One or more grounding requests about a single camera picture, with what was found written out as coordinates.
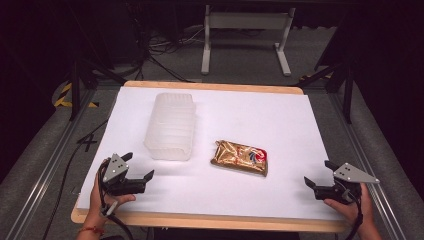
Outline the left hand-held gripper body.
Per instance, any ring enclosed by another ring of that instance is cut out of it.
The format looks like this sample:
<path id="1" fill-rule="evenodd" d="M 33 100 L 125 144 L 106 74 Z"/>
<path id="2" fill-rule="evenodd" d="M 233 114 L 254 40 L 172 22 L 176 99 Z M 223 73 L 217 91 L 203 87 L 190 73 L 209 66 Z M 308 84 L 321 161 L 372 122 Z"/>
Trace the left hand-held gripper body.
<path id="1" fill-rule="evenodd" d="M 137 179 L 127 179 L 129 165 L 118 154 L 114 153 L 100 169 L 100 187 L 107 194 L 122 196 L 143 193 L 146 183 L 138 183 Z"/>

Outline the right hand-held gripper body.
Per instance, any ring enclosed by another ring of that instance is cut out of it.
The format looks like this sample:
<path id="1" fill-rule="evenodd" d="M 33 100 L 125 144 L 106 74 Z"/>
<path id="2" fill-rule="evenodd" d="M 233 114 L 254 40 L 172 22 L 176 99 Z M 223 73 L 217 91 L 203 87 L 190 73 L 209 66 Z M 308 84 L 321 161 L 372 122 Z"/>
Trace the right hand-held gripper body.
<path id="1" fill-rule="evenodd" d="M 380 180 L 368 173 L 345 163 L 338 165 L 333 173 L 333 186 L 317 186 L 314 191 L 317 200 L 332 199 L 342 204 L 351 204 L 362 195 L 361 183 L 379 184 Z"/>

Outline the translucent plastic container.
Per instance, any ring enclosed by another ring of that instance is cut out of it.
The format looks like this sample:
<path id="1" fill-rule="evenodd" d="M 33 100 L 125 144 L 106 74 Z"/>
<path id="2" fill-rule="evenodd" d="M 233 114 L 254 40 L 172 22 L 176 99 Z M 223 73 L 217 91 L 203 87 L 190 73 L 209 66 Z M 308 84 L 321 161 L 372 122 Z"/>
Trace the translucent plastic container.
<path id="1" fill-rule="evenodd" d="M 195 124 L 196 104 L 191 94 L 158 94 L 144 139 L 150 156 L 155 160 L 187 161 Z"/>

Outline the gold foil snack packet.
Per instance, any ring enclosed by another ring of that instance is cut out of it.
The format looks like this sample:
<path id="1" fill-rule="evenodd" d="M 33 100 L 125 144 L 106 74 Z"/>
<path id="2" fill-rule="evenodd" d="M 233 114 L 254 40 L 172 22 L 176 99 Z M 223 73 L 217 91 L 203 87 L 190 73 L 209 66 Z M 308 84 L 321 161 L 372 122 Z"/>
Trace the gold foil snack packet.
<path id="1" fill-rule="evenodd" d="M 217 141 L 216 145 L 211 159 L 213 165 L 267 176 L 268 154 L 265 150 L 225 140 Z"/>

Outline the person's right hand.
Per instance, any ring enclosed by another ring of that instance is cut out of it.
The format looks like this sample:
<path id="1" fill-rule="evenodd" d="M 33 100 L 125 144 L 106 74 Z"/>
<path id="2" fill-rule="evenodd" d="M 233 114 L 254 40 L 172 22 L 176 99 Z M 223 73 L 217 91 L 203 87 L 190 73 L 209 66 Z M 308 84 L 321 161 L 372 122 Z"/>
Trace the person's right hand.
<path id="1" fill-rule="evenodd" d="M 363 214 L 362 226 L 373 225 L 374 215 L 372 199 L 367 186 L 364 183 L 361 183 L 360 186 L 362 190 L 362 195 L 360 199 L 361 210 Z M 344 205 L 332 199 L 325 199 L 324 203 L 329 207 L 333 208 L 338 213 L 342 214 L 350 225 L 353 225 L 355 223 L 356 217 L 359 213 L 359 210 L 355 204 Z"/>

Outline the person's left hand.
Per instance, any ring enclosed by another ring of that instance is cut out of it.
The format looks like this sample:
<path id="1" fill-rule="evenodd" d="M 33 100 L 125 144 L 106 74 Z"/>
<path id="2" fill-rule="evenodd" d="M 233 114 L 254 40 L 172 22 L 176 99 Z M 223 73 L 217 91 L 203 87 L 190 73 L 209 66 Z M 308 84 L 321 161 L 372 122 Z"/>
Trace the person's left hand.
<path id="1" fill-rule="evenodd" d="M 94 185 L 90 195 L 90 208 L 83 226 L 97 228 L 104 227 L 105 223 L 107 222 L 107 218 L 101 214 L 102 202 L 105 202 L 106 205 L 117 203 L 116 209 L 118 209 L 122 204 L 135 200 L 136 197 L 133 194 L 110 196 L 105 193 L 100 193 L 98 180 L 94 179 Z"/>

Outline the black tape floor mark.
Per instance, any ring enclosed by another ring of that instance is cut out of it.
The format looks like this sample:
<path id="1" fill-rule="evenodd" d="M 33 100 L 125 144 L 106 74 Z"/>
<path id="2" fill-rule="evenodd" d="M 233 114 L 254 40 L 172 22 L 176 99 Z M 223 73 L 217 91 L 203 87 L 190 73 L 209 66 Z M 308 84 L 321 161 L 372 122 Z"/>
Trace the black tape floor mark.
<path id="1" fill-rule="evenodd" d="M 88 152 L 90 150 L 91 146 L 93 144 L 96 144 L 97 141 L 94 139 L 94 134 L 90 133 L 90 134 L 86 135 L 85 137 L 81 138 L 80 140 L 78 140 L 77 143 L 80 146 L 84 145 L 85 146 L 84 151 Z"/>

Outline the black tripod stand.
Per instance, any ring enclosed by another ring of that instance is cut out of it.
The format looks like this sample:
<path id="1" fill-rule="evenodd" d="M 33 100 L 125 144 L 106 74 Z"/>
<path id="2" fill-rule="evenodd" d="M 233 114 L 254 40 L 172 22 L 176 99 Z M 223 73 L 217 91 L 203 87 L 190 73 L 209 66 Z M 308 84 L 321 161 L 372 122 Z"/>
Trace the black tripod stand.
<path id="1" fill-rule="evenodd" d="M 82 108 L 82 100 L 80 97 L 80 83 L 83 83 L 88 90 L 95 90 L 99 84 L 99 78 L 95 76 L 93 71 L 96 70 L 105 75 L 107 79 L 111 79 L 119 85 L 124 85 L 126 80 L 107 68 L 89 61 L 84 58 L 79 58 L 74 61 L 71 72 L 71 92 L 72 92 L 72 113 L 70 120 L 73 121 L 78 116 Z"/>
<path id="2" fill-rule="evenodd" d="M 346 63 L 337 63 L 316 72 L 311 76 L 303 76 L 294 87 L 304 88 L 313 82 L 324 79 L 329 75 L 324 89 L 327 93 L 337 93 L 341 86 L 344 86 L 344 96 L 342 103 L 342 114 L 348 124 L 351 124 L 351 102 L 353 93 L 353 74 L 351 68 Z"/>

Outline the white table cover sheet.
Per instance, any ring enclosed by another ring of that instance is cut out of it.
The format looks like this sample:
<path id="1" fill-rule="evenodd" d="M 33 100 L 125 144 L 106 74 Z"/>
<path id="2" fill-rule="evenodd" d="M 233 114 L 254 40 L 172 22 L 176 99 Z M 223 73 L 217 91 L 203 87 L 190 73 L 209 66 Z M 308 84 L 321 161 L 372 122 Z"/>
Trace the white table cover sheet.
<path id="1" fill-rule="evenodd" d="M 120 89 L 103 139 L 83 184 L 78 208 L 89 206 L 94 175 L 114 153 L 132 153 L 128 175 L 154 177 L 127 212 L 337 220 L 304 181 L 333 183 L 328 156 L 305 95 L 193 90 L 196 125 L 187 161 L 150 157 L 144 139 L 158 88 Z M 211 164 L 216 141 L 261 148 L 268 173 L 260 176 Z"/>

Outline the yellow black hazard tape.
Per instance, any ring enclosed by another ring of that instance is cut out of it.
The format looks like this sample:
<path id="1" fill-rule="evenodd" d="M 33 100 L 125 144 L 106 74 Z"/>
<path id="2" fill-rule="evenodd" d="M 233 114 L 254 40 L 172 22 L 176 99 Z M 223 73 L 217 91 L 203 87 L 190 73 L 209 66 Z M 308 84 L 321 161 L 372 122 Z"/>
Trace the yellow black hazard tape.
<path id="1" fill-rule="evenodd" d="M 68 95 L 68 93 L 71 91 L 72 83 L 68 82 L 65 84 L 65 86 L 62 88 L 57 100 L 54 103 L 55 107 L 71 107 L 72 102 L 66 101 L 65 98 Z"/>

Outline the aluminium floor rail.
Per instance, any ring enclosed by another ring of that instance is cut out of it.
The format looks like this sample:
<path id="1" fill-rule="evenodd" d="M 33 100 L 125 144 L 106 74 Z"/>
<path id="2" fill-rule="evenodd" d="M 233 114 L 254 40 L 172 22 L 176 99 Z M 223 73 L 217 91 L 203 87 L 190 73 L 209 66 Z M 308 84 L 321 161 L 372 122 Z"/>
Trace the aluminium floor rail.
<path id="1" fill-rule="evenodd" d="M 351 124 L 347 123 L 343 114 L 342 102 L 337 94 L 329 94 L 328 98 L 331 102 L 333 109 L 336 111 L 339 121 L 341 122 L 342 128 L 347 134 L 348 141 L 352 146 L 355 154 L 355 160 L 353 163 L 356 167 L 364 170 L 366 173 L 374 175 L 375 172 L 363 150 L 359 139 Z M 389 236 L 389 240 L 405 240 L 405 234 L 402 227 L 399 224 L 397 217 L 395 216 L 394 210 L 389 203 L 387 195 L 380 184 L 368 183 L 367 187 L 371 195 L 371 199 L 375 205 L 375 209 L 378 212 L 379 219 L 384 225 L 385 232 Z"/>
<path id="2" fill-rule="evenodd" d="M 22 240 L 23 235 L 62 164 L 71 137 L 95 94 L 84 90 L 82 109 L 71 120 L 71 108 L 59 108 L 31 140 L 0 185 L 0 240 Z"/>

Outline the white metal stand frame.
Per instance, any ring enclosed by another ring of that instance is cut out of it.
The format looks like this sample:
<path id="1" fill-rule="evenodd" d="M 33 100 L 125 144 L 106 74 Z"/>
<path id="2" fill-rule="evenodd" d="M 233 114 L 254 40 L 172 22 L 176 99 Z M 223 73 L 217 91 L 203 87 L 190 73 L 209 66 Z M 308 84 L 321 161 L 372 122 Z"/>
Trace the white metal stand frame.
<path id="1" fill-rule="evenodd" d="M 212 29 L 264 29 L 281 30 L 282 37 L 274 44 L 280 67 L 284 76 L 291 75 L 284 49 L 296 9 L 290 8 L 283 13 L 248 13 L 248 12 L 217 12 L 210 5 L 205 6 L 204 16 L 204 48 L 201 73 L 209 73 L 211 59 L 210 31 Z"/>

